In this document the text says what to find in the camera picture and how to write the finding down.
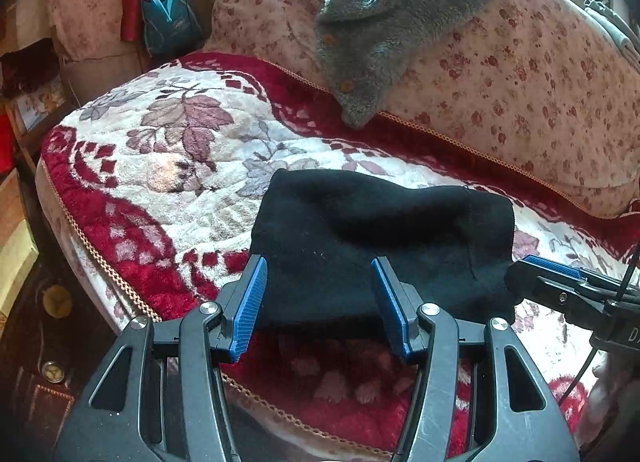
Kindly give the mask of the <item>right hand white glove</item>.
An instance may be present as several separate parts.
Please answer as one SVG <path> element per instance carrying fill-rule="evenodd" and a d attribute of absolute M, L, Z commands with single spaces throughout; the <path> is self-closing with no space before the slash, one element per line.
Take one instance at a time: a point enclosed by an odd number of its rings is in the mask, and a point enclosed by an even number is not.
<path fill-rule="evenodd" d="M 636 376 L 639 361 L 631 356 L 605 352 L 603 360 L 593 369 L 597 378 L 589 395 L 590 414 L 602 422 L 614 404 L 617 394 Z"/>

